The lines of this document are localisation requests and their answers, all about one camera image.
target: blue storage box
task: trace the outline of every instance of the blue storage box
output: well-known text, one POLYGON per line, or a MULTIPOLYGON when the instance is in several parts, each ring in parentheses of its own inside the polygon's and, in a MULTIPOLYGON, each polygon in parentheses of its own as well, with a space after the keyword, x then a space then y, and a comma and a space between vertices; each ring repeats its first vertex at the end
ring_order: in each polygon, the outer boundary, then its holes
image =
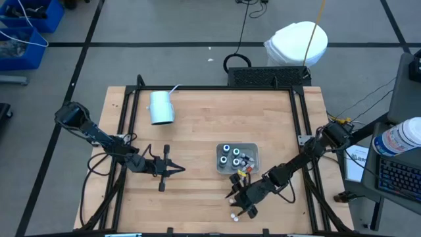
MULTIPOLYGON (((64 15, 64 9, 58 0, 20 0, 25 6, 25 3, 39 3, 42 6, 48 6, 46 10, 47 19, 29 18, 32 25, 37 28, 38 32, 54 32, 59 26, 60 20, 64 15)), ((6 0, 0 8, 0 21, 9 28, 30 26, 26 22, 26 18, 12 18, 5 17, 7 6, 14 6, 22 9, 17 0, 6 0)))
MULTIPOLYGON (((3 28, 0 29, 3 33, 13 37, 13 35, 28 34, 30 36, 29 42, 46 45, 47 43, 33 27, 22 28, 3 28)), ((0 41, 13 40, 0 34, 0 41)), ((0 57, 0 70, 22 70, 22 69, 37 69, 41 63, 44 55, 45 47, 38 45, 26 46, 26 50, 21 57, 0 57)))

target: white cup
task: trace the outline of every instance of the white cup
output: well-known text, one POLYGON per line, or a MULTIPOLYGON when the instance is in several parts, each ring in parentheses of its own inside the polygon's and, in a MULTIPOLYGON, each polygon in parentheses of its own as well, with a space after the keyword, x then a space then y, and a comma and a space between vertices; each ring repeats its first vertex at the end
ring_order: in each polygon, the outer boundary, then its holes
POLYGON ((152 125, 170 124, 174 122, 175 112, 170 101, 168 92, 152 92, 151 105, 149 112, 151 114, 152 125))

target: label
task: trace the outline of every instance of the label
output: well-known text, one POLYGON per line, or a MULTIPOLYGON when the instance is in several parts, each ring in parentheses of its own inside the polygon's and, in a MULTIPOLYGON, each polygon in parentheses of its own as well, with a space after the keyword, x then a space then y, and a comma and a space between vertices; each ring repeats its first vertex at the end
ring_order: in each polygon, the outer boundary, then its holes
POLYGON ((376 136, 373 139, 373 146, 377 153, 385 156, 395 156, 400 153, 414 149, 415 146, 408 144, 403 138, 404 133, 402 132, 403 123, 390 128, 385 131, 382 135, 376 136))
POLYGON ((246 173, 244 173, 243 171, 241 171, 241 170, 237 170, 237 173, 239 174, 239 175, 241 175, 242 177, 246 177, 247 176, 247 174, 246 173))

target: white bottle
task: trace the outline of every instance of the white bottle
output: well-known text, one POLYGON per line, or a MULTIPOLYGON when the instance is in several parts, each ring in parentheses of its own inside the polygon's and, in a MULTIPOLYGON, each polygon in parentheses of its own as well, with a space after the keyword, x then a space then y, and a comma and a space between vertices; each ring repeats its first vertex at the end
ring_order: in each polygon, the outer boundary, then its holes
POLYGON ((421 147, 421 117, 408 119, 372 141, 374 151, 388 157, 421 147))

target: wooden table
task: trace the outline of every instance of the wooden table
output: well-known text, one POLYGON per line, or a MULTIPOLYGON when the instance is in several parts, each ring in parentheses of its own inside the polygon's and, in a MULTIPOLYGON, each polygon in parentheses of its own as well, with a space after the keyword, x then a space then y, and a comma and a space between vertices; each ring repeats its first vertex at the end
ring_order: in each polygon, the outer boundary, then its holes
MULTIPOLYGON (((170 144, 170 158, 187 170, 166 181, 164 193, 158 192, 159 177, 128 172, 120 213, 119 232, 166 232, 173 227, 176 233, 261 233, 269 228, 276 233, 311 233, 309 214, 301 171, 293 175, 297 201, 288 204, 269 194, 257 204, 259 213, 254 219, 240 216, 233 222, 228 200, 228 176, 216 171, 216 145, 224 142, 253 142, 259 147, 261 168, 252 181, 274 165, 286 163, 298 154, 297 140, 288 92, 281 91, 175 91, 172 102, 176 120, 167 126, 152 126, 149 112, 150 91, 141 91, 134 132, 138 135, 132 145, 143 150, 152 144, 154 155, 162 156, 164 144, 170 144)), ((124 87, 109 87, 99 127, 115 134, 120 117, 124 87)), ((310 124, 313 133, 328 120, 320 88, 305 88, 310 124)), ((301 119, 299 99, 297 110, 301 119)), ((125 129, 128 127, 127 115, 125 129)), ((102 152, 94 148, 93 155, 102 152)), ((111 160, 98 167, 108 172, 111 160)), ((333 196, 344 191, 339 167, 328 159, 319 162, 324 194, 337 216, 351 229, 353 223, 348 204, 336 203, 333 196)), ((107 177, 91 175, 86 186, 84 219, 87 220, 102 202, 107 177)), ((291 198, 291 189, 282 191, 291 198)), ((323 228, 320 208, 315 205, 318 227, 323 228)), ((110 206, 107 226, 111 226, 114 204, 110 206)), ((75 228, 80 226, 76 218, 75 228)))

